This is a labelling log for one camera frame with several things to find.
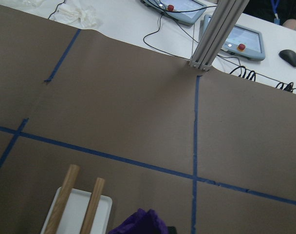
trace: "red emergency stop button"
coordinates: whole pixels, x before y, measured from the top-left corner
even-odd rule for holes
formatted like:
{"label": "red emergency stop button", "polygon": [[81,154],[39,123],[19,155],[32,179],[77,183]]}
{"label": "red emergency stop button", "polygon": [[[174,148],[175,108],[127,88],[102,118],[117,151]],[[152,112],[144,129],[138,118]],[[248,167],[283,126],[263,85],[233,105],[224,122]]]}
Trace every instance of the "red emergency stop button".
{"label": "red emergency stop button", "polygon": [[167,6],[167,10],[168,10],[168,11],[173,11],[173,10],[174,10],[174,6],[173,6],[173,5],[169,5],[169,6]]}
{"label": "red emergency stop button", "polygon": [[243,51],[243,50],[245,50],[245,45],[244,45],[244,44],[240,44],[240,45],[238,46],[238,50],[239,50],[239,51]]}

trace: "screen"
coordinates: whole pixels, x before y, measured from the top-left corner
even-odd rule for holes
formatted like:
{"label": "screen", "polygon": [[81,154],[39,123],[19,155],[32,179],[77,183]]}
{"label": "screen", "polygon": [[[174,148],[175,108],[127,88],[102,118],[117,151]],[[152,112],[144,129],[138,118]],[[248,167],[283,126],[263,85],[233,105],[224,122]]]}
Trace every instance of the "screen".
{"label": "screen", "polygon": [[[192,11],[196,9],[200,9],[203,6],[192,0],[161,0],[161,3],[174,6],[174,11]],[[194,18],[198,11],[193,12],[184,12],[183,14],[189,18]]]}
{"label": "screen", "polygon": [[226,41],[235,45],[244,44],[247,49],[261,53],[259,34],[256,32],[235,26]]}

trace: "white tray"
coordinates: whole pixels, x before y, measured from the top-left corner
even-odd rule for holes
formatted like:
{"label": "white tray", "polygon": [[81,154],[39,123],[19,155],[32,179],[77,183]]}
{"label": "white tray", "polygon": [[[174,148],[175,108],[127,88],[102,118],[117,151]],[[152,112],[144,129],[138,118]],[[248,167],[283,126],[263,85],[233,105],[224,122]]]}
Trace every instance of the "white tray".
{"label": "white tray", "polygon": [[[46,216],[41,234],[44,234],[47,222],[51,216],[54,204],[61,187],[57,189],[49,213]],[[79,234],[84,215],[89,204],[91,193],[72,189],[65,211],[62,215],[56,234]],[[105,234],[111,211],[112,199],[108,196],[100,196],[91,234]]]}

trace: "metal post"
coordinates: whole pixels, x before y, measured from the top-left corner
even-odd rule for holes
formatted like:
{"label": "metal post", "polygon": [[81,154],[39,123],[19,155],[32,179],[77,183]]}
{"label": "metal post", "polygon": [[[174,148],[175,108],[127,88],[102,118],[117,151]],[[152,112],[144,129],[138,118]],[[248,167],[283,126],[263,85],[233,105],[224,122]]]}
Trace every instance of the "metal post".
{"label": "metal post", "polygon": [[219,1],[189,65],[208,71],[249,0]]}

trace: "touchscreen display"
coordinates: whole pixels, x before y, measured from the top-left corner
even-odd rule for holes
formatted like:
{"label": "touchscreen display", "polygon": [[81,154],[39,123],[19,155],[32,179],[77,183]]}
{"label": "touchscreen display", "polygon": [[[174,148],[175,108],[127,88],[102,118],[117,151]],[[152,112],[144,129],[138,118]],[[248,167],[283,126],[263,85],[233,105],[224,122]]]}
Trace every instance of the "touchscreen display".
{"label": "touchscreen display", "polygon": [[256,32],[235,26],[226,41],[235,45],[244,44],[246,48],[261,53],[259,34]]}

